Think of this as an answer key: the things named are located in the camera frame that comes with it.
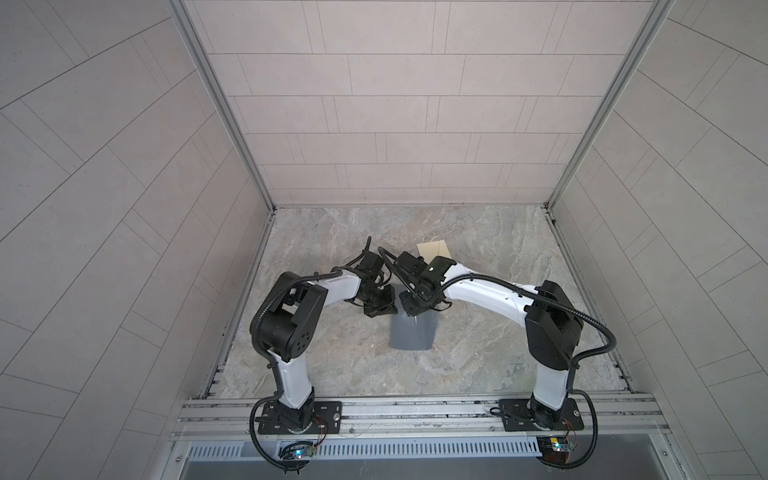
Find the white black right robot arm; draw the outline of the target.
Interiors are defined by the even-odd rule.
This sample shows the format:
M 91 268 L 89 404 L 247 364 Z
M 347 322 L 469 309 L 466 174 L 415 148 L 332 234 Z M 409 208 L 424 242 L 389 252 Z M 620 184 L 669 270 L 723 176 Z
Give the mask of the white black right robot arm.
M 550 281 L 538 287 L 521 286 L 473 271 L 443 256 L 427 263 L 404 252 L 394 260 L 386 255 L 385 265 L 406 288 L 401 298 L 410 314 L 439 303 L 462 301 L 523 328 L 529 354 L 536 362 L 528 417 L 541 429 L 560 426 L 572 384 L 573 354 L 583 329 L 583 321 L 576 317 L 561 287 Z

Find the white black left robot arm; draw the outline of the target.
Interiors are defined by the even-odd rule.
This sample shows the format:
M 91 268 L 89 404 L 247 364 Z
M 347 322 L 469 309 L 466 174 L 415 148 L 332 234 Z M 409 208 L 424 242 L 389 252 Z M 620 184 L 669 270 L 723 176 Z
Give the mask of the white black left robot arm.
M 382 274 L 384 260 L 364 251 L 329 273 L 301 276 L 283 272 L 249 326 L 256 352 L 269 361 L 276 382 L 274 416 L 291 432 L 312 423 L 315 393 L 306 366 L 308 349 L 323 308 L 351 303 L 375 318 L 397 312 L 395 290 Z

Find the cream yellow envelope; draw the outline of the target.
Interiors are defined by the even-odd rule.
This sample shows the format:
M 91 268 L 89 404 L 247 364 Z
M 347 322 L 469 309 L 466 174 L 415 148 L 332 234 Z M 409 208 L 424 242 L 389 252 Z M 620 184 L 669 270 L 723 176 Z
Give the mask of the cream yellow envelope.
M 417 245 L 417 250 L 427 264 L 431 263 L 436 257 L 452 259 L 452 255 L 445 240 L 419 243 Z

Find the grey envelope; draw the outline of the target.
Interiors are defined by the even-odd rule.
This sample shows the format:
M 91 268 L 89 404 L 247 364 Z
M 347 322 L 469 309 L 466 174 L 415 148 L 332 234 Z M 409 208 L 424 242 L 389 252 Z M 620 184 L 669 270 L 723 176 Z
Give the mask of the grey envelope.
M 430 350 L 438 328 L 438 313 L 429 310 L 417 316 L 409 316 L 400 299 L 405 288 L 396 283 L 394 291 L 397 313 L 390 320 L 389 346 L 403 351 Z

